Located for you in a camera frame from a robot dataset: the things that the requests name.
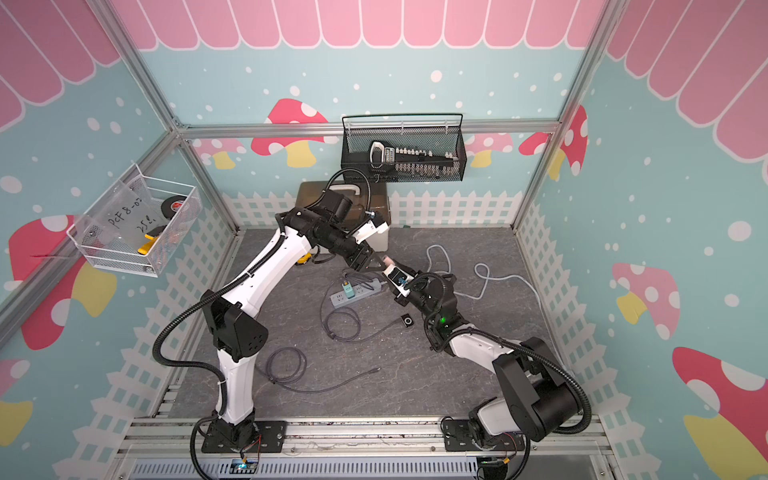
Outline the teal usb charger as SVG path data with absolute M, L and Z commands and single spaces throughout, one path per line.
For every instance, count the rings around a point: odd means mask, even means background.
M 342 288 L 347 299 L 352 299 L 356 296 L 354 287 L 349 282 L 344 282 Z

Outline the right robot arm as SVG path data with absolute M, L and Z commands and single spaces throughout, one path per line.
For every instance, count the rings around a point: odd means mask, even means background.
M 395 300 L 414 306 L 435 352 L 468 360 L 496 376 L 499 398 L 469 414 L 467 432 L 480 448 L 497 437 L 520 434 L 540 441 L 548 435 L 575 435 L 587 429 L 592 408 L 585 390 L 555 358 L 545 341 L 511 341 L 483 331 L 458 310 L 451 274 L 419 272 L 397 265 L 384 275 Z

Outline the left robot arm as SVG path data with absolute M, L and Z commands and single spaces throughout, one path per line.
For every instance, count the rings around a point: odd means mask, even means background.
M 204 369 L 216 376 L 218 402 L 206 421 L 214 433 L 223 437 L 227 448 L 245 451 L 260 438 L 252 384 L 257 354 L 268 338 L 268 331 L 257 316 L 269 294 L 298 260 L 315 247 L 342 258 L 355 271 L 363 270 L 374 255 L 369 238 L 389 228 L 381 213 L 366 207 L 358 223 L 346 229 L 342 223 L 350 210 L 349 198 L 325 186 L 309 205 L 276 214 L 275 234 L 239 276 L 217 291 L 206 291 L 158 334 L 152 347 L 157 363 Z M 197 311 L 203 313 L 218 351 L 217 365 L 174 360 L 162 352 L 170 334 Z

